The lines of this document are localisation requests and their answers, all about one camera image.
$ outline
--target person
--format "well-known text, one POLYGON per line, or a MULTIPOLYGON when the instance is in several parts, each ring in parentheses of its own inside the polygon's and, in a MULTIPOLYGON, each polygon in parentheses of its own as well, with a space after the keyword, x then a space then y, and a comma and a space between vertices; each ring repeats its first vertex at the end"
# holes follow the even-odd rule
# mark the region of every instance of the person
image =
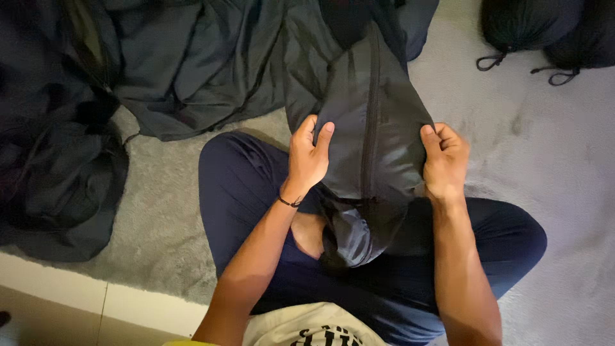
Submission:
POLYGON ((452 346, 501 345, 496 299, 542 257, 541 226, 512 204, 465 198, 469 144, 436 123, 420 133, 426 197, 410 202, 396 249, 330 272, 317 260, 326 225, 312 187, 335 125, 313 146, 316 119, 290 155, 241 132, 203 148, 200 209, 219 278, 192 343, 426 345, 446 332, 452 346))

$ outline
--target bracelet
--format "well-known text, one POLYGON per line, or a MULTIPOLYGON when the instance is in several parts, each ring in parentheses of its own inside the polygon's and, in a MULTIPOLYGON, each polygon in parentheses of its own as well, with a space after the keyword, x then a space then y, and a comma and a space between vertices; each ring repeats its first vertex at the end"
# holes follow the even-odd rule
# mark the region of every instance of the bracelet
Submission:
POLYGON ((284 203, 284 204, 286 204, 287 206, 291 206, 293 208, 299 208, 299 204, 301 204, 300 201, 299 202, 294 202, 294 203, 288 203, 285 200, 283 200, 282 197, 280 197, 280 196, 277 197, 277 200, 282 202, 282 203, 284 203))

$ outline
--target white t-shirt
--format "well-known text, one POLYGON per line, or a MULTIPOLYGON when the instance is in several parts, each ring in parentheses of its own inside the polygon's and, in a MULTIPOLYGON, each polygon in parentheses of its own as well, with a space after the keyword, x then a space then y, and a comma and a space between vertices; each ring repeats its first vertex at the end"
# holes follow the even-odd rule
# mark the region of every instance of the white t-shirt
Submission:
POLYGON ((243 346, 386 346, 365 323, 333 303, 287 307, 254 316, 243 346))

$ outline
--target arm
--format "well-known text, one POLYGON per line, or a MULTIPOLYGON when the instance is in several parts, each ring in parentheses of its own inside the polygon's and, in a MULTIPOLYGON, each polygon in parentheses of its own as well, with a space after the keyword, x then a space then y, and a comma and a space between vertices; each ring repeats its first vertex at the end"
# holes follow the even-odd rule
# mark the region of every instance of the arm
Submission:
MULTIPOLYGON (((288 178, 280 188, 280 197, 289 203, 301 201, 327 173, 328 144, 334 126, 333 123, 324 125, 314 147, 312 130, 316 119, 315 115, 307 117, 290 139, 288 178)), ((297 208, 276 200, 265 213, 220 276, 193 340, 241 345, 250 311, 276 271, 296 211, 297 208)))
POLYGON ((478 258, 463 185, 470 146, 446 124, 421 129, 434 210, 435 301, 451 346, 502 344, 502 321, 478 258))

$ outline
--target yellow fabric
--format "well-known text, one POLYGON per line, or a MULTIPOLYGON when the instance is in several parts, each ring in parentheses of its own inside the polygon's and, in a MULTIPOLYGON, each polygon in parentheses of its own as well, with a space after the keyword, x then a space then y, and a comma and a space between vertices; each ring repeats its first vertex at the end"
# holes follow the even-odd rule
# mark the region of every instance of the yellow fabric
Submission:
POLYGON ((166 342, 163 346, 216 346, 216 345, 208 344, 206 342, 181 340, 181 341, 169 341, 169 342, 166 342))

